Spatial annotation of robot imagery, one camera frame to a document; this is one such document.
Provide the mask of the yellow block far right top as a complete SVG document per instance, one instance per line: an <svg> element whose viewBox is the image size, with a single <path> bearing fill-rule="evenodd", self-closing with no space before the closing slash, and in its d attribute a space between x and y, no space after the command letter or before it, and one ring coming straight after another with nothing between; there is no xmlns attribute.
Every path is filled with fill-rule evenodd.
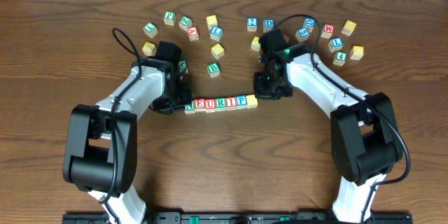
<svg viewBox="0 0 448 224"><path fill-rule="evenodd" d="M342 33L346 36L350 36L354 32L354 29L356 28L356 26L357 26L357 24L355 22L347 20L342 28Z"/></svg>

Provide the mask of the yellow G block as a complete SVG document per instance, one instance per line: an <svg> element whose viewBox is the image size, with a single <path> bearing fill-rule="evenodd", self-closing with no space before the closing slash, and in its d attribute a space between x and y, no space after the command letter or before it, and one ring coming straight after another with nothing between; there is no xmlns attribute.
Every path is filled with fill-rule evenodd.
<svg viewBox="0 0 448 224"><path fill-rule="evenodd" d="M351 60L360 60L364 56L364 47L361 45L354 45L350 50Z"/></svg>

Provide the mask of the blue D block right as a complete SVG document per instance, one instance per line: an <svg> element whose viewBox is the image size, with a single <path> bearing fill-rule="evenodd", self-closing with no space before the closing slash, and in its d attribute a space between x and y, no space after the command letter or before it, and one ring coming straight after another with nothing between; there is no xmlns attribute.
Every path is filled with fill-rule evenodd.
<svg viewBox="0 0 448 224"><path fill-rule="evenodd" d="M309 32L311 33L315 27L315 20L310 18L310 17L306 17L304 19L304 23L303 23L303 27Z"/></svg>

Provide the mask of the yellow block top middle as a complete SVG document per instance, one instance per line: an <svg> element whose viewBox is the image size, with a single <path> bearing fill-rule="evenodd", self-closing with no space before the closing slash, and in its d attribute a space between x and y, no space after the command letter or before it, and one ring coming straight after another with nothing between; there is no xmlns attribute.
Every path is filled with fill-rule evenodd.
<svg viewBox="0 0 448 224"><path fill-rule="evenodd" d="M207 24L208 30L212 30L213 27L218 26L218 19L217 19L216 15L207 16L206 24Z"/></svg>

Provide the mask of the blue P block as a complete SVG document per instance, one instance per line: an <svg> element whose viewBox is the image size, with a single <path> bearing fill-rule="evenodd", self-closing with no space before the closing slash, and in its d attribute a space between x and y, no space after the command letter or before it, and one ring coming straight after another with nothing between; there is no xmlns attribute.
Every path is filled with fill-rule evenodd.
<svg viewBox="0 0 448 224"><path fill-rule="evenodd" d="M239 95L235 97L238 109L246 109L248 106L246 95Z"/></svg>

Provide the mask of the red I block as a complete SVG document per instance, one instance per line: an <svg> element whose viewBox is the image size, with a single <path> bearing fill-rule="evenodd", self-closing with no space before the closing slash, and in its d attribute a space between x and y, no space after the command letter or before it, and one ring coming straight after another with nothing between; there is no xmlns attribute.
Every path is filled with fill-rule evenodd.
<svg viewBox="0 0 448 224"><path fill-rule="evenodd" d="M226 110L227 111L237 110L236 97L226 97L225 101L226 101Z"/></svg>

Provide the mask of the green N block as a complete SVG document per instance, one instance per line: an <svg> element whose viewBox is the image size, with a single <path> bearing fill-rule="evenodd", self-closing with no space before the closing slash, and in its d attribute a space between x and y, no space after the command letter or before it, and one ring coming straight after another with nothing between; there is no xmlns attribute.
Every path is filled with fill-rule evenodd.
<svg viewBox="0 0 448 224"><path fill-rule="evenodd" d="M184 111L185 111L185 114L195 113L195 103L192 101L189 104L186 104Z"/></svg>

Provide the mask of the yellow block centre left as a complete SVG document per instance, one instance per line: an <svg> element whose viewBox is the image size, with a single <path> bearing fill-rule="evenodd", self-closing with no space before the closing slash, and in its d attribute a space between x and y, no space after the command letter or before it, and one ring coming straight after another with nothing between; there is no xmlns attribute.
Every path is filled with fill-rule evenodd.
<svg viewBox="0 0 448 224"><path fill-rule="evenodd" d="M214 46L211 47L211 54L212 54L216 59L219 59L219 58L221 58L222 56L224 56L224 54L225 54L225 49L224 49L224 47L223 47L221 44L217 43L216 45L214 45Z"/></svg>

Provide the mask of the blue 2 block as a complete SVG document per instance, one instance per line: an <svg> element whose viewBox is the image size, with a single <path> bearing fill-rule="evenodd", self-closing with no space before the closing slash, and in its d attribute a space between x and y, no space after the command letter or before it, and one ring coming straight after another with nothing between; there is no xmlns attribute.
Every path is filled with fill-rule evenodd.
<svg viewBox="0 0 448 224"><path fill-rule="evenodd" d="M256 32L257 29L258 29L258 18L248 17L247 18L247 31L248 32Z"/></svg>

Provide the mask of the green R block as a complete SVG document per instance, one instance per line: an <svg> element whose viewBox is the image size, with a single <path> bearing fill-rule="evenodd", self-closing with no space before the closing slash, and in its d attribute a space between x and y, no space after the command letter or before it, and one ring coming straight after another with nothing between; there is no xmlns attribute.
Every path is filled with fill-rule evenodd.
<svg viewBox="0 0 448 224"><path fill-rule="evenodd" d="M227 104L226 104L226 98L216 98L216 111L226 111L227 110Z"/></svg>

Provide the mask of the red u block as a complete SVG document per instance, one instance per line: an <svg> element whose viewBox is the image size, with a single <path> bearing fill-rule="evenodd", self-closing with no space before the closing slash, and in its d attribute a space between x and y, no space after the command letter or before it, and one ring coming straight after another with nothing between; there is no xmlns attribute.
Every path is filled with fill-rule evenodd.
<svg viewBox="0 0 448 224"><path fill-rule="evenodd" d="M287 36L287 35L285 35L285 34L283 35L283 37L285 38L286 42L289 43L289 41L290 41L290 37Z"/></svg>
<svg viewBox="0 0 448 224"><path fill-rule="evenodd" d="M216 112L216 100L215 99L205 99L205 109L207 113Z"/></svg>

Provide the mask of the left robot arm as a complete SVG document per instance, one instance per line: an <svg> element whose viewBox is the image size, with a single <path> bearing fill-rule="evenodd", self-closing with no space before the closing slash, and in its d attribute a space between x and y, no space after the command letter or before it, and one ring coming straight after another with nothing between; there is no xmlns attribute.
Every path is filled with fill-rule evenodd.
<svg viewBox="0 0 448 224"><path fill-rule="evenodd" d="M110 223L144 221L146 203L133 185L137 124L148 109L169 115L190 103L185 72L178 59L141 57L111 95L71 112L62 175L98 200Z"/></svg>

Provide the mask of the yellow S block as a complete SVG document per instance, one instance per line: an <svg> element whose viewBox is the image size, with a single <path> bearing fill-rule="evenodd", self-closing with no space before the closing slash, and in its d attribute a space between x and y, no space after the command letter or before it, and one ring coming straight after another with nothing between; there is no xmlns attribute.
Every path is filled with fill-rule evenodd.
<svg viewBox="0 0 448 224"><path fill-rule="evenodd" d="M258 106L258 99L254 94L246 95L246 101L247 101L247 108L253 109Z"/></svg>

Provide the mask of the red E block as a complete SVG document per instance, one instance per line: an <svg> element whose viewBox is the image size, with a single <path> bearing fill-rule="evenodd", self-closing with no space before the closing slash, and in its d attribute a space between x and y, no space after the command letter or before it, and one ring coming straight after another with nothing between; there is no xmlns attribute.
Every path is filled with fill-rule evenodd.
<svg viewBox="0 0 448 224"><path fill-rule="evenodd" d="M194 106L195 106L195 111L196 112L206 111L205 99L195 99L194 100Z"/></svg>

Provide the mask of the blue L block right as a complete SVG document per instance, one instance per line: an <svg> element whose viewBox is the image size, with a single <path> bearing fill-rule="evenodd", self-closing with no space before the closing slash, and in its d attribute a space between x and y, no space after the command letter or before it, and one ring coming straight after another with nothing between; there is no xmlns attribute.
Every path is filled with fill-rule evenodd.
<svg viewBox="0 0 448 224"><path fill-rule="evenodd" d="M340 37L332 38L329 40L328 47L330 52L336 52L341 50L344 46L343 40Z"/></svg>

